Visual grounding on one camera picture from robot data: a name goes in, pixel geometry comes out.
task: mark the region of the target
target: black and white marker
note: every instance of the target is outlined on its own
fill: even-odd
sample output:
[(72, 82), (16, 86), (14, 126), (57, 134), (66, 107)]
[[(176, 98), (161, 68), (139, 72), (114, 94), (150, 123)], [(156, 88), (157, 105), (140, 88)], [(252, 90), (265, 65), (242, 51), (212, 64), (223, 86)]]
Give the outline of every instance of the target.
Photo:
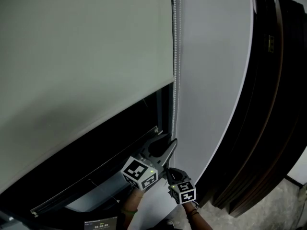
[(196, 188), (191, 178), (186, 172), (169, 168), (166, 169), (167, 181), (170, 184), (168, 187), (169, 194), (173, 197), (177, 204), (184, 204), (196, 200)]
[(120, 172), (128, 183), (141, 190), (158, 180), (158, 170), (133, 157), (128, 159)]

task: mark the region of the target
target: white wall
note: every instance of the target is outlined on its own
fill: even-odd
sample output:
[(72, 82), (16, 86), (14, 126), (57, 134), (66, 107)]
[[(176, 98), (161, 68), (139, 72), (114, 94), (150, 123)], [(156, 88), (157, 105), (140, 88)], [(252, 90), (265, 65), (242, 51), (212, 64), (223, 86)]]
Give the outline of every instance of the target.
[[(307, 0), (294, 1), (301, 3), (304, 6), (305, 12), (307, 12)], [(307, 183), (307, 149), (305, 149), (302, 156), (296, 162), (295, 166), (288, 173), (288, 175), (301, 184)]]
[(0, 193), (173, 81), (171, 0), (0, 0)]
[(252, 37), (252, 0), (182, 0), (176, 167), (196, 182), (235, 110)]

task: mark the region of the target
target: display screen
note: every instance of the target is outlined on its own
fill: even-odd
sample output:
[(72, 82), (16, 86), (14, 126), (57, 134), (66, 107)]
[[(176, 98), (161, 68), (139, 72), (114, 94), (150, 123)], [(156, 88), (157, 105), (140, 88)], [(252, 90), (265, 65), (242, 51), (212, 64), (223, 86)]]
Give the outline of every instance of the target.
[(84, 230), (108, 229), (116, 230), (117, 217), (84, 222)]

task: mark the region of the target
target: roller blind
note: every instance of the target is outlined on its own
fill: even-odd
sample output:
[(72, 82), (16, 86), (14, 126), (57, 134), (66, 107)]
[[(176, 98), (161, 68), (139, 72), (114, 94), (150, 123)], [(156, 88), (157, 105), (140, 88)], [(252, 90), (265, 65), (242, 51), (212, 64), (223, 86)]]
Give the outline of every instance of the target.
[(0, 193), (173, 81), (171, 0), (0, 0), (0, 21)]

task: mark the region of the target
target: fiducial marker cube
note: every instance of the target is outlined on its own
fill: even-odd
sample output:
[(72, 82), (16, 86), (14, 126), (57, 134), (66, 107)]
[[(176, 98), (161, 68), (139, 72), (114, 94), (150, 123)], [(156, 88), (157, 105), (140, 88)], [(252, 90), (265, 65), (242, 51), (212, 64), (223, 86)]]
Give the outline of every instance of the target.
[(171, 196), (178, 204), (184, 204), (196, 199), (196, 188), (192, 181), (171, 185), (168, 188)]
[(120, 171), (131, 185), (144, 190), (158, 180), (158, 170), (130, 157)]

